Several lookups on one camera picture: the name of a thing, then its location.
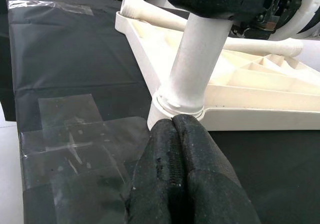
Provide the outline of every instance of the clear tape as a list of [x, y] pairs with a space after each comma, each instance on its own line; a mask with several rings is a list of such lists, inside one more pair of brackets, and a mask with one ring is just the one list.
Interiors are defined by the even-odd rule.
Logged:
[[15, 8], [27, 8], [27, 7], [38, 7], [47, 6], [51, 8], [61, 9], [67, 12], [72, 12], [76, 14], [84, 14], [93, 16], [93, 12], [90, 7], [84, 5], [71, 5], [61, 2], [51, 2], [51, 1], [34, 1], [34, 0], [11, 0], [8, 1], [8, 9]]

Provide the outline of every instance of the white plastic leg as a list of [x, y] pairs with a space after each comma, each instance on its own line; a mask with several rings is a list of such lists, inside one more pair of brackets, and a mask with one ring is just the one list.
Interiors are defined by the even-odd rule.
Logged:
[[190, 14], [169, 79], [153, 97], [149, 128], [164, 116], [185, 113], [200, 118], [205, 89], [231, 27], [231, 21]]

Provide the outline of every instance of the white floor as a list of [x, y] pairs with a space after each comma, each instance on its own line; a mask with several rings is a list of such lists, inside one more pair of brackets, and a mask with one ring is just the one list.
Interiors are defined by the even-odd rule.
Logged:
[[15, 122], [5, 121], [0, 105], [0, 223], [23, 224], [22, 179]]

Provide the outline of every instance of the white curved pipe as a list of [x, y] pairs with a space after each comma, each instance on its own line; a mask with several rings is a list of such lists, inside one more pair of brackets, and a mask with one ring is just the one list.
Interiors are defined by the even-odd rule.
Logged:
[[[124, 17], [144, 20], [155, 26], [182, 32], [187, 24], [187, 20], [184, 18], [151, 5], [144, 0], [123, 0], [120, 14]], [[276, 54], [294, 57], [299, 55], [303, 50], [303, 43], [294, 39], [266, 41], [227, 38], [223, 49], [253, 55]]]

